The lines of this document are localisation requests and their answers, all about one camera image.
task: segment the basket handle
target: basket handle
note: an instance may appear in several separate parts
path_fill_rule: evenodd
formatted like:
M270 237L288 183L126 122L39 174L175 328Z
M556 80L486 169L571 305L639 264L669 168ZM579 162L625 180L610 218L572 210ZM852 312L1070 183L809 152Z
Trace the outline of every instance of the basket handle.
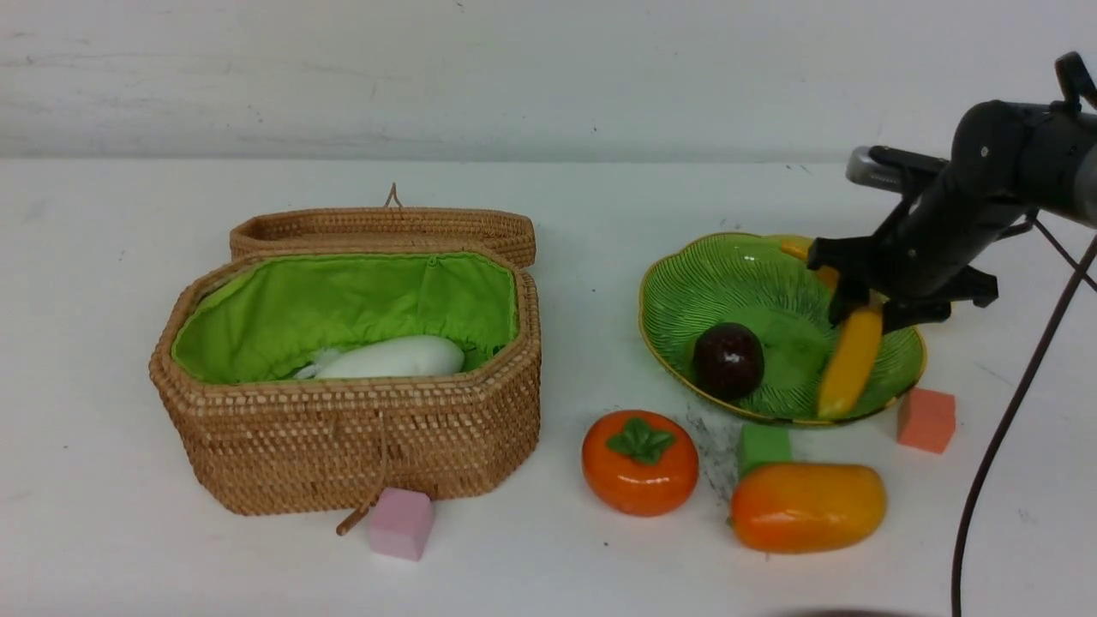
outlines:
M396 194L396 184L393 183L393 192L389 193L389 197L393 197L395 194ZM381 418L380 423L381 424L381 473L378 474L377 478L377 484L376 486L374 486L374 490L370 492L370 496L362 502L362 505L354 508L354 512L350 513L347 516L347 518L344 518L343 521L340 523L338 527L336 527L336 534L340 536L346 536L348 531L353 529L355 525L358 525L359 523L362 521L363 518L365 518L365 515L369 514L370 508L373 506L373 502L377 498L377 495L380 495L381 492L384 491L385 475L388 474L388 447L385 444L385 434L387 433L387 430L385 429L385 412L378 412L377 415Z

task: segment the orange persimmon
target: orange persimmon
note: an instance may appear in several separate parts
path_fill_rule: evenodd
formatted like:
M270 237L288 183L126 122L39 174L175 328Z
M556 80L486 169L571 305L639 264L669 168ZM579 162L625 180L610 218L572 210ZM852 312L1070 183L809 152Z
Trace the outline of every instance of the orange persimmon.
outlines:
M886 509L883 480L871 468L778 462L739 481L728 523L739 541L754 550L822 552L868 538Z
M693 494L693 440L674 420L643 410L602 416L583 441L583 475L595 495L633 516L659 516Z

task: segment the black cable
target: black cable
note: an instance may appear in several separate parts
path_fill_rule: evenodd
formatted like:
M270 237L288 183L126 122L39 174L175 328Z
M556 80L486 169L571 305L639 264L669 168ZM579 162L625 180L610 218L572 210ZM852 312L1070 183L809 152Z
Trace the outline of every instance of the black cable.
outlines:
M1077 270L1078 262L1075 261L1073 257L1071 257L1071 254L1067 253L1065 248L1063 248L1063 245L1059 242L1059 239L1055 238L1055 236L1051 235L1051 232L1048 231L1048 227L1044 227L1043 223L1039 221L1032 221L1032 225L1037 229L1040 229L1040 233L1043 234L1043 237L1048 238L1048 242L1051 243L1051 246L1059 251L1059 255L1061 255L1063 259L1066 260L1067 263L1071 265L1071 268ZM1088 273L1085 276L1084 280L1086 281L1086 284L1089 285L1089 289L1097 292L1097 282L1094 282L1093 278L1090 278Z
M1003 414L1002 422L998 423L997 430L994 431L994 437L991 439L991 445L986 448L986 453L983 455L983 461L979 465L979 471L975 472L975 480L971 484L971 490L968 492L968 500L963 506L960 529L957 531L955 550L952 553L952 617L961 617L960 583L963 571L963 553L968 543L968 529L971 527L971 518L975 512L975 502L979 501L979 494L983 491L983 483L991 471L991 464L994 462L995 455L998 453L998 448L1002 447L1002 441L1006 438L1006 431L1009 430L1009 425L1013 424L1014 416L1017 415L1017 410L1020 408L1021 402L1025 401L1025 395L1028 393L1029 386L1032 385L1032 380L1036 379L1036 372L1040 369L1043 357L1048 354L1048 348L1055 336L1055 330L1059 329L1059 324L1063 321L1066 308L1070 306L1071 300L1074 299L1074 293L1078 291L1083 279L1086 278L1089 267L1094 263L1094 259L1097 259L1097 236L1094 236L1094 239L1089 242L1089 248L1086 249L1086 254L1082 257L1082 262L1074 268L1071 280L1067 281L1066 288L1063 289L1062 295L1059 296L1059 302L1051 314L1051 319L1048 321L1048 325L1044 327L1043 336L1040 337L1040 343L1037 344L1036 351L1032 354L1028 367L1025 368L1025 374L1021 377L1017 390L1014 391L1014 397L1009 401L1006 413Z

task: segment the green fabric lining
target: green fabric lining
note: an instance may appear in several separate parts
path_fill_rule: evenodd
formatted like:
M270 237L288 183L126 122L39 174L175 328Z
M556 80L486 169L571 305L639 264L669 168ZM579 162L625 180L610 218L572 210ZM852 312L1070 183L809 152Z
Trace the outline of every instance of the green fabric lining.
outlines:
M429 334L473 370L518 336L513 273L475 253L274 258L204 298L172 345L214 384L292 378L326 347Z

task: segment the basket lid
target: basket lid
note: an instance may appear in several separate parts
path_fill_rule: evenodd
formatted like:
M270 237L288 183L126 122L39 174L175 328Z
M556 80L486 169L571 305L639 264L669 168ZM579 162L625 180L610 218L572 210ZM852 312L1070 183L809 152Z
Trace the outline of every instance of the basket lid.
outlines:
M229 232L233 260L257 251L321 246L415 246L426 238L478 243L519 268L533 265L533 222L512 212L457 207L405 207L396 183L381 207L330 207L262 214Z

